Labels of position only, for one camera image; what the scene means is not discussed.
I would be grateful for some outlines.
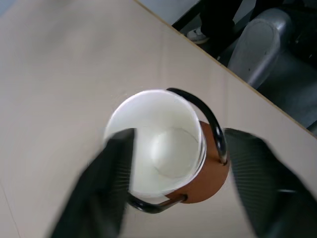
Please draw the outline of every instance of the white sneaker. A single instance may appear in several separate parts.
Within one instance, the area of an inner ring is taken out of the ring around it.
[[[209,40],[209,37],[205,36],[201,28],[198,27],[187,33],[187,38],[194,42],[196,45],[203,44]]]

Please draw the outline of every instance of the black pants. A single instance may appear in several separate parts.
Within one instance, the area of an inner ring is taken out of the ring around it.
[[[242,0],[202,0],[204,9],[200,13],[202,33],[208,37],[222,38],[230,33],[232,21]],[[280,6],[283,0],[257,0],[251,19],[269,8]]]

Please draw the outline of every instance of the black metal handle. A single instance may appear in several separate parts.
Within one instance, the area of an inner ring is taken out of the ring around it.
[[[211,126],[213,139],[215,141],[216,148],[217,148],[221,163],[223,165],[226,165],[228,160],[227,160],[227,146],[226,146],[225,137],[224,137],[224,134],[221,130],[221,127],[220,127],[216,117],[214,116],[214,114],[212,113],[210,108],[202,100],[200,100],[196,96],[194,96],[188,92],[185,92],[181,89],[168,88],[167,91],[170,91],[172,93],[175,93],[175,94],[181,96],[182,98],[186,99],[188,102],[194,104],[196,107],[198,107],[203,112],[203,114],[205,115],[205,117],[207,118],[207,120]]]
[[[177,203],[183,202],[186,199],[187,199],[187,195],[180,195],[174,199],[167,200],[167,201],[162,202],[160,204],[151,204],[151,203],[142,201],[141,199],[133,196],[132,194],[129,194],[128,203],[132,207],[134,207],[142,212],[156,214],[156,213],[160,213],[162,211],[165,211],[167,208],[170,208]]]

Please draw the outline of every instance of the shoe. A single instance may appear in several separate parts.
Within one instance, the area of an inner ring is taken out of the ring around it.
[[[186,36],[189,40],[194,42],[196,45],[206,43],[209,40],[209,37],[205,36],[202,33],[200,27],[188,32]]]

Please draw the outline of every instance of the beige table surface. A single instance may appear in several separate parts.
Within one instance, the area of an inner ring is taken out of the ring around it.
[[[270,141],[317,195],[317,140],[133,0],[17,0],[0,17],[0,237],[45,237],[127,97],[179,87]],[[129,207],[123,237],[253,237],[230,175],[207,201]]]

